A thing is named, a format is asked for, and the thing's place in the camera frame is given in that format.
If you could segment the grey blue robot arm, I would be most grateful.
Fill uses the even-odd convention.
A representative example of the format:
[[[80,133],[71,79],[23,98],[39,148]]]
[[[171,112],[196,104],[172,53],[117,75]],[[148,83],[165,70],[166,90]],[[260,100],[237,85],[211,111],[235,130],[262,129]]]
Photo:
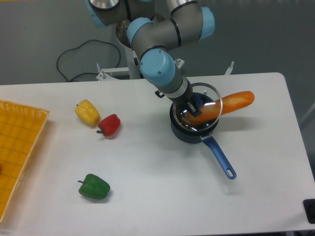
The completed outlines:
[[[88,0],[86,5],[98,26],[128,20],[126,35],[144,78],[194,117],[201,114],[190,82],[168,52],[213,34],[215,19],[209,8],[195,0],[169,0],[170,19],[154,22],[152,0]]]

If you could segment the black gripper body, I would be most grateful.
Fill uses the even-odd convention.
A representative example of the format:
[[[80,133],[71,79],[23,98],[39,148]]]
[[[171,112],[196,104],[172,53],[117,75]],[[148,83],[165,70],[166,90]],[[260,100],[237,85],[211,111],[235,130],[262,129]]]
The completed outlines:
[[[192,86],[184,85],[184,86],[160,86],[157,87],[166,97],[168,97],[172,102],[182,104],[187,106],[191,104],[195,107],[194,100],[192,98]]]

